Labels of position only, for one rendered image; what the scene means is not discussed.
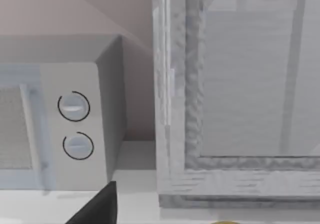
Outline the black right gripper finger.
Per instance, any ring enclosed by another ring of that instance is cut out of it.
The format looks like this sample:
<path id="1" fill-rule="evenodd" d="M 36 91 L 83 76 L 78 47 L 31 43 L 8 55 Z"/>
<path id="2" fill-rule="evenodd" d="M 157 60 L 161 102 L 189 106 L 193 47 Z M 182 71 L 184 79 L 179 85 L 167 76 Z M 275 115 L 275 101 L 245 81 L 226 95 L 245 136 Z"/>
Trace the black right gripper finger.
<path id="1" fill-rule="evenodd" d="M 65 224 L 117 224 L 117 182 L 110 181 Z"/>

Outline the small microwave knob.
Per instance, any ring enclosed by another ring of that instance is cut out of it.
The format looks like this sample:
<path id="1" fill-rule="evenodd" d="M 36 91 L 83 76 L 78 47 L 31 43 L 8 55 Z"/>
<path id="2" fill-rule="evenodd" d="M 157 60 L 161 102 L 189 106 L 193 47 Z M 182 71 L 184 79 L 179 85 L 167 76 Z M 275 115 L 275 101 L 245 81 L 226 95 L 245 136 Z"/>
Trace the small microwave knob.
<path id="1" fill-rule="evenodd" d="M 66 135 L 62 141 L 62 148 L 68 157 L 77 161 L 88 159 L 95 150 L 92 139 L 80 131 Z"/>

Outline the large microwave knob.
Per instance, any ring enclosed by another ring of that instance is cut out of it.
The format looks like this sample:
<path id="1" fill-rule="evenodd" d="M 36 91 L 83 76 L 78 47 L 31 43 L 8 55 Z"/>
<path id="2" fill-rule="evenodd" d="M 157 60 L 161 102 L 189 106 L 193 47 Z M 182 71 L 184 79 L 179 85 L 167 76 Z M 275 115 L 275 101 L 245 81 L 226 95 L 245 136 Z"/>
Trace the large microwave knob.
<path id="1" fill-rule="evenodd" d="M 60 115 L 70 122 L 81 122 L 91 112 L 88 98 L 75 90 L 66 95 L 61 95 L 57 101 L 57 108 Z"/>

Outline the microwave door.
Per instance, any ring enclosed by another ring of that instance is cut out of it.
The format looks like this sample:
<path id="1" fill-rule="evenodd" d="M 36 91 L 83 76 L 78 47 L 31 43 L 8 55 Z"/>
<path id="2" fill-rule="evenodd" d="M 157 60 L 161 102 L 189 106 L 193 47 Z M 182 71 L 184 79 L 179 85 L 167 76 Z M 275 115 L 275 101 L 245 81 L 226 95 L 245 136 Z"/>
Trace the microwave door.
<path id="1" fill-rule="evenodd" d="M 50 144 L 39 66 L 0 63 L 0 190 L 55 190 Z"/>

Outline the pale microwave oven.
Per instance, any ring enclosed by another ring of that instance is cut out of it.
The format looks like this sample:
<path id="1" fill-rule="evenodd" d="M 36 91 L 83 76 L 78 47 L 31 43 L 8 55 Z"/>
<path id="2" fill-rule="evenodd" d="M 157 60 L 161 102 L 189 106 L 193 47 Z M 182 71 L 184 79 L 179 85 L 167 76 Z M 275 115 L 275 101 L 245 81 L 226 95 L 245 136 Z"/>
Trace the pale microwave oven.
<path id="1" fill-rule="evenodd" d="M 0 64 L 39 67 L 48 121 L 56 188 L 98 191 L 112 179 L 126 126 L 123 44 L 119 35 L 0 36 Z M 72 122 L 59 113 L 60 96 L 82 93 L 90 103 L 86 119 Z M 87 134 L 93 154 L 74 160 L 63 150 L 65 136 Z"/>

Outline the grey cabinet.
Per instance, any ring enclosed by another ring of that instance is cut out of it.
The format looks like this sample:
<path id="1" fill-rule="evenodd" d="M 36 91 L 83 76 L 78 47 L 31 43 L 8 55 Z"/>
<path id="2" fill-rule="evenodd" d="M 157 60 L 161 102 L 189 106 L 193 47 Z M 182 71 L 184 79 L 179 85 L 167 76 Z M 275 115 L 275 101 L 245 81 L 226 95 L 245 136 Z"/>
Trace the grey cabinet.
<path id="1" fill-rule="evenodd" d="M 162 208 L 320 209 L 320 0 L 152 0 Z"/>

